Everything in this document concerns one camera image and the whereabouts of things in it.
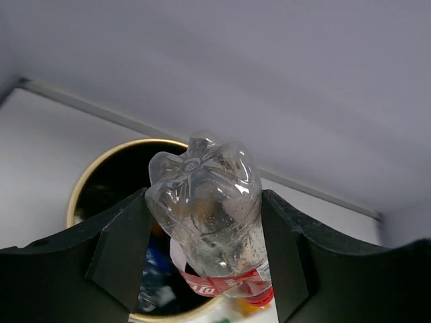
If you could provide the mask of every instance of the blue plastic wrapper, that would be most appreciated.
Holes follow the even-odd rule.
[[[153,238],[148,244],[145,267],[139,288],[137,311],[150,313],[160,310],[164,313],[175,313],[178,309],[176,296],[167,285],[171,275],[171,264],[159,251]]]

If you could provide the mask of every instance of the clear plastic bottle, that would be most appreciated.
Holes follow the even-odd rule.
[[[149,171],[147,205],[196,273],[233,278],[226,280],[231,282],[224,291],[228,297],[251,297],[253,303],[253,297],[268,293],[261,179],[245,146],[238,141],[222,144],[198,132],[184,154],[156,154]],[[253,271],[260,281],[234,279]]]

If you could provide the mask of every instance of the red bottle cap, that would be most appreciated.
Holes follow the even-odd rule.
[[[258,294],[258,296],[247,297],[244,299],[253,306],[261,307],[269,304],[273,298],[274,298],[274,290],[272,289],[272,286],[271,286],[263,293]]]

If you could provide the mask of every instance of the trash bin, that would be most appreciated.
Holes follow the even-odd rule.
[[[150,187],[148,163],[159,151],[182,154],[187,145],[167,139],[138,139],[123,143],[107,151],[96,159],[78,180],[67,210],[67,227],[85,221],[117,204],[142,187]],[[152,235],[166,239],[169,237],[156,222]],[[178,322],[190,320],[215,307],[222,300],[218,297],[203,297],[195,294],[179,273],[171,277],[172,289],[180,293],[181,312],[170,314],[150,312],[130,315],[132,322]]]

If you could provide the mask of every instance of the red and white label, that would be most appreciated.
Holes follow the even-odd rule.
[[[267,286],[271,280],[268,262],[256,269],[235,277],[208,277],[201,278],[185,272],[187,260],[183,249],[171,239],[170,256],[175,266],[196,294],[202,296],[217,296],[230,288],[236,288],[241,294],[255,295],[256,292]]]

